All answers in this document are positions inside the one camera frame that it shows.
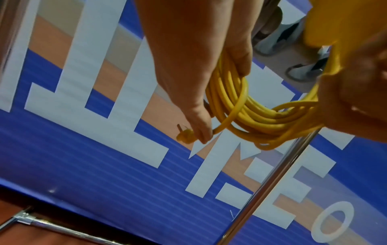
coiled yellow extension cord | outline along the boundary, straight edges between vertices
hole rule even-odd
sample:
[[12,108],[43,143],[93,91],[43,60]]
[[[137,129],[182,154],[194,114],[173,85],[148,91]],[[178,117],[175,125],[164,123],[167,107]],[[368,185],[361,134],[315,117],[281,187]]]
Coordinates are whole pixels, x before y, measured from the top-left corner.
[[[304,41],[315,47],[332,45],[324,75],[338,73],[347,55],[383,30],[387,23],[385,8],[381,7],[387,7],[386,0],[313,0],[311,3],[313,8],[307,16]],[[317,90],[318,84],[301,101],[268,109],[248,96],[247,80],[239,77],[233,61],[223,52],[206,88],[211,112],[221,122],[213,134],[228,129],[259,149],[275,149],[287,140],[324,126],[317,115]],[[245,131],[235,128],[232,122]],[[190,144],[196,140],[191,129],[178,128],[178,141]]]

hand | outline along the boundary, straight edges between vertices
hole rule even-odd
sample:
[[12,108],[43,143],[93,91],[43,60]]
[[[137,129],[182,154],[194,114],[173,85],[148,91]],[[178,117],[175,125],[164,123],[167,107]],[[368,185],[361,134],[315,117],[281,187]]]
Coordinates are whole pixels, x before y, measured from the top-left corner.
[[263,0],[137,0],[157,81],[202,143],[212,138],[204,91],[223,48],[241,76],[252,63],[251,31]]
[[318,99],[327,127],[387,142],[387,30],[353,52],[340,73],[323,76]]

beige stripe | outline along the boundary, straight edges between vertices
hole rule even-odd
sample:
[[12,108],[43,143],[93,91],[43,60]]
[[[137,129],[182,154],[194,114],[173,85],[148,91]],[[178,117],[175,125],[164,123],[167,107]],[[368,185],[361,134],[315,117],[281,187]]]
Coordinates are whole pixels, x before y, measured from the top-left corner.
[[[48,23],[41,17],[37,18],[29,47],[40,56],[53,62],[60,68],[63,68],[67,52],[71,45],[72,37],[60,31],[58,27],[54,26],[56,21],[49,21],[52,24]],[[125,38],[123,36],[116,38],[119,39],[120,42],[125,42]],[[112,51],[110,60],[105,60],[100,70],[100,74],[97,77],[94,88],[113,101],[116,100],[121,86],[125,80],[127,73],[124,72],[124,70],[129,70],[128,67],[121,67],[120,69],[117,68],[117,66],[113,64],[113,61],[122,59],[123,55],[130,55],[130,52],[133,52],[133,50],[128,51],[124,49],[121,52],[118,52],[120,53],[121,57],[116,59],[116,56],[114,55],[115,52]],[[153,94],[147,108],[142,115],[142,119],[171,138],[175,138],[178,133],[176,128],[177,123],[188,125],[188,122],[184,118],[181,111],[179,111],[176,106],[167,102],[157,94]],[[198,153],[198,155],[202,158],[205,158],[211,150],[213,144],[214,142],[205,147]],[[188,149],[192,149],[192,145],[184,146]],[[240,151],[236,150],[224,167],[223,172],[250,190],[255,191],[260,186],[260,183],[244,176],[244,172],[246,171],[251,161],[251,158],[241,161]],[[322,208],[308,199],[305,199],[301,204],[299,204],[285,196],[280,196],[275,205],[295,214],[295,220],[308,230],[311,229],[316,217],[323,211]],[[337,227],[340,226],[340,224],[340,221],[331,216],[325,222],[323,230],[330,233],[335,231]],[[368,243],[355,232],[348,229],[340,238],[330,242],[330,244],[361,245]]]

white circle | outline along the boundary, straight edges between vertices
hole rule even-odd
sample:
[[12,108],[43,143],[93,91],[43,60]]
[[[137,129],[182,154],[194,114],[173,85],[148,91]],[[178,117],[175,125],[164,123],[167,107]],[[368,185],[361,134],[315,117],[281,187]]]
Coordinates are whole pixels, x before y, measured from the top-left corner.
[[[340,228],[337,229],[337,231],[331,234],[324,234],[321,231],[321,225],[329,215],[331,215],[333,212],[336,212],[336,211],[342,211],[345,214],[344,222],[342,223]],[[335,240],[348,229],[348,227],[350,226],[354,218],[354,215],[355,215],[355,209],[350,202],[340,201],[330,205],[317,217],[317,219],[314,221],[312,225],[311,233],[312,233],[313,240],[315,240],[318,243],[327,243]]]

